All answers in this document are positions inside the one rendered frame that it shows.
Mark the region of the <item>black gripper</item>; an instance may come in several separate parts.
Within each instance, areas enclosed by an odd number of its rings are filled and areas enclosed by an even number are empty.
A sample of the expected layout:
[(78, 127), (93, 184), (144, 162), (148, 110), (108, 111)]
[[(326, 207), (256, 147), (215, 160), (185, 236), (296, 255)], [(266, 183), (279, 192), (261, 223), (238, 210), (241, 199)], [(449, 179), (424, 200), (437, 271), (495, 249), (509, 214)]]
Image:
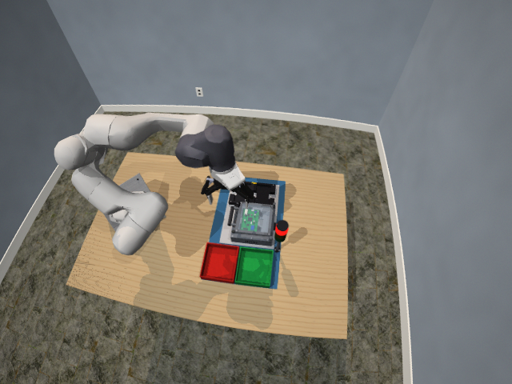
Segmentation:
[[(214, 184), (210, 188), (208, 188), (208, 186), (212, 182)], [(221, 184), (218, 180), (215, 180), (214, 178), (210, 178), (210, 176), (207, 176), (206, 183), (202, 188), (201, 194), (205, 194), (209, 200), (210, 205), (212, 205), (212, 202), (213, 202), (212, 193), (219, 189), (227, 190), (227, 188), (225, 188), (224, 185)], [(248, 187), (248, 185), (244, 182), (237, 188), (233, 189), (232, 191), (239, 194), (240, 196), (242, 196), (245, 199), (246, 209), (248, 209), (248, 204), (249, 204), (250, 199), (254, 199), (254, 192)]]

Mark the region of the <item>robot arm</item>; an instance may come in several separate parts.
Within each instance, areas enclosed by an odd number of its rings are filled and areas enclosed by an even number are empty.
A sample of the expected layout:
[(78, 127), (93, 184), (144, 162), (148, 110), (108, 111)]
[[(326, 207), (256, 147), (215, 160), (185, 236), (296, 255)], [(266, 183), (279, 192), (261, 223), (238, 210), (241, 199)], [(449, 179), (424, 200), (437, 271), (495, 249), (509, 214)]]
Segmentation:
[(93, 114), (83, 132), (61, 140), (54, 148), (57, 164), (75, 170), (71, 181), (77, 191), (111, 221), (120, 223), (112, 241), (124, 255), (133, 255), (143, 246), (163, 219), (168, 203), (157, 192), (124, 190), (105, 176), (99, 165), (108, 148), (132, 150), (159, 131), (182, 132), (175, 154), (184, 166), (208, 166), (212, 178), (228, 190), (244, 183), (230, 132), (202, 114)]

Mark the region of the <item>green bin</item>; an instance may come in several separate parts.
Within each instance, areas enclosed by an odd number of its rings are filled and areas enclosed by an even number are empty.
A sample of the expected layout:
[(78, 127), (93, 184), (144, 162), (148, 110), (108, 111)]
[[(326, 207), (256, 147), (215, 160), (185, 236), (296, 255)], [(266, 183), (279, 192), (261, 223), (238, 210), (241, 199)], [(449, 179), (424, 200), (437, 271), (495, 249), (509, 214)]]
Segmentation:
[[(273, 250), (240, 246), (235, 284), (270, 288)], [(271, 267), (270, 267), (271, 263)]]

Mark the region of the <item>red open-top bin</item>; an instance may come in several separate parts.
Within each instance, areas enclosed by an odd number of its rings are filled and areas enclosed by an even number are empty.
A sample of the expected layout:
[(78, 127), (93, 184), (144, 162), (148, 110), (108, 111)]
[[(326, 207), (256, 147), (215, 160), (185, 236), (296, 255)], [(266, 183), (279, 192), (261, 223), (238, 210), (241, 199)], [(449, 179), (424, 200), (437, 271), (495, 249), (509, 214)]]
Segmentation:
[(239, 246), (207, 242), (199, 277), (234, 284), (238, 254)]

